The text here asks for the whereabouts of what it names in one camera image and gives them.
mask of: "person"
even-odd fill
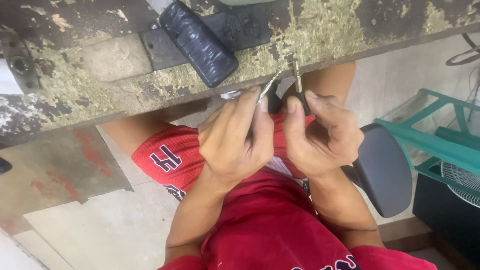
[[[385,248],[340,169],[363,140],[356,115],[343,107],[355,69],[346,63],[302,75],[311,116],[294,86],[284,110],[271,115],[251,87],[198,129],[149,114],[101,126],[181,200],[160,269],[436,269]]]

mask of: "workbench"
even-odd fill
[[[215,0],[185,0],[200,16]],[[145,0],[2,0],[0,28],[25,40],[41,89],[0,95],[0,148],[57,128],[84,127],[265,83],[300,72],[476,31],[477,0],[277,0],[268,4],[270,42],[235,53],[238,70],[209,89],[189,64],[116,82],[85,70],[82,48],[148,30]]]

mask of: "red stain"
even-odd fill
[[[42,182],[37,180],[32,180],[30,186],[36,188],[40,191],[40,194],[46,198],[52,199],[54,196],[53,190],[50,187],[45,187]]]
[[[80,150],[82,151],[85,158],[91,162],[95,168],[99,169],[102,174],[106,177],[110,177],[110,169],[105,161],[103,161],[102,156],[100,153],[95,151],[92,147],[93,134],[91,132],[83,132],[81,130],[75,131],[75,137],[78,138],[82,146]]]
[[[9,235],[15,235],[17,233],[21,233],[21,231],[19,231],[16,228],[15,223],[13,222],[12,219],[0,220],[0,228],[6,231]]]
[[[46,171],[45,173],[50,177],[52,182],[63,184],[63,188],[70,194],[70,199],[72,201],[81,201],[77,191],[73,188],[72,183],[66,177],[55,171]]]

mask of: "red shirt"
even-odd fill
[[[161,270],[434,270],[403,252],[374,246],[348,250],[317,218],[297,183],[266,168],[225,198],[203,258],[183,256]]]

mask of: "red shorts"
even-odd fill
[[[274,157],[266,167],[305,186],[306,176],[287,158],[287,144],[282,130],[285,115],[277,113],[270,116],[275,123]],[[314,115],[307,116],[305,125],[314,119]],[[202,171],[205,160],[198,149],[198,130],[187,126],[175,126],[146,140],[133,153],[132,160],[148,176],[181,200]]]

